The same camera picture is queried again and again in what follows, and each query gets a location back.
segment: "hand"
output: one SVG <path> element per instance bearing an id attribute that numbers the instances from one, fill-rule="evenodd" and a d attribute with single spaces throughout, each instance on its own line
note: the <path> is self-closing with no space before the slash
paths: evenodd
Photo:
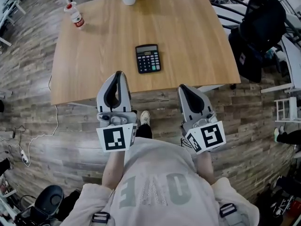
<path id="1" fill-rule="evenodd" d="M 209 152 L 203 152 L 198 155 L 197 172 L 199 176 L 205 179 L 210 185 L 216 182 L 211 154 Z"/>

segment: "desk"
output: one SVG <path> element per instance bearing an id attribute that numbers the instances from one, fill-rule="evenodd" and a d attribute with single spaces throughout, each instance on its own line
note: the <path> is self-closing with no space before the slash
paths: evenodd
<path id="1" fill-rule="evenodd" d="M 93 0 L 79 5 L 86 27 L 66 15 L 56 44 L 53 105 L 96 98 L 117 70 L 130 91 L 240 83 L 224 29 L 209 0 Z M 139 74 L 135 46 L 158 44 L 162 71 Z"/>

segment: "black office chair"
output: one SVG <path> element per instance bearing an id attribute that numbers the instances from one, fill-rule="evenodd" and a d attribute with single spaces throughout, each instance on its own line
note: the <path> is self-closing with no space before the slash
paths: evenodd
<path id="1" fill-rule="evenodd" d="M 286 33 L 285 21 L 285 9 L 278 0 L 250 0 L 243 22 L 229 35 L 240 75 L 261 81 L 265 53 Z"/>

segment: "white flower pot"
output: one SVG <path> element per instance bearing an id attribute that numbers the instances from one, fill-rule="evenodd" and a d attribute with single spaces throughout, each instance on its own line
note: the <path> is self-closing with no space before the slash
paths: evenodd
<path id="1" fill-rule="evenodd" d="M 122 0 L 125 5 L 133 5 L 136 0 Z"/>

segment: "black pants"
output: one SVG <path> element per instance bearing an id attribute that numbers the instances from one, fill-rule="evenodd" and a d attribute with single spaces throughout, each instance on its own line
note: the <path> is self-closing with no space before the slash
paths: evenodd
<path id="1" fill-rule="evenodd" d="M 9 160 L 6 158 L 2 162 L 0 162 L 0 177 L 2 174 L 10 168 L 10 163 Z"/>
<path id="2" fill-rule="evenodd" d="M 136 137 L 152 139 L 151 127 L 148 124 L 141 125 L 136 131 Z"/>
<path id="3" fill-rule="evenodd" d="M 289 134 L 285 132 L 277 137 L 277 141 L 286 144 L 301 145 L 301 130 L 295 130 Z"/>

